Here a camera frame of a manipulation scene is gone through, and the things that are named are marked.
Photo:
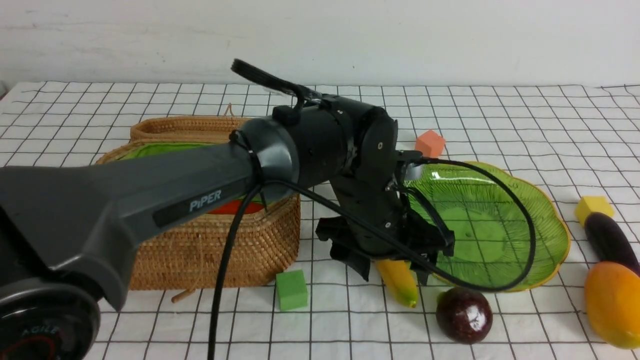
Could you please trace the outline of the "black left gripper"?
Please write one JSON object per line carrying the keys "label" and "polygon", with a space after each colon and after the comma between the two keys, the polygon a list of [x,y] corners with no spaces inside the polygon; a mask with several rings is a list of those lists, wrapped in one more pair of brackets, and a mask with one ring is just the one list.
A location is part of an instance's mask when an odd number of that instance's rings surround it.
{"label": "black left gripper", "polygon": [[[329,255],[370,280],[372,260],[409,260],[402,245],[437,267],[438,255],[453,256],[455,233],[448,228],[428,200],[416,187],[386,185],[375,187],[352,177],[331,181],[338,204],[347,215],[323,218],[316,233],[329,240]],[[432,271],[411,262],[419,286],[426,286]]]}

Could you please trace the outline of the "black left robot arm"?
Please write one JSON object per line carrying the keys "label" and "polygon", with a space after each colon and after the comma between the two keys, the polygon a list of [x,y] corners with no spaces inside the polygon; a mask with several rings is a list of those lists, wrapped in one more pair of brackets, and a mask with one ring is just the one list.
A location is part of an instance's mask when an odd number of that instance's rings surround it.
{"label": "black left robot arm", "polygon": [[1,169],[1,358],[81,360],[98,301],[122,309],[140,244],[210,210],[330,182],[339,216],[318,223],[331,257],[403,259],[430,271],[454,235],[401,194],[420,152],[396,150],[381,107],[337,95],[245,121],[227,143],[83,167]]}

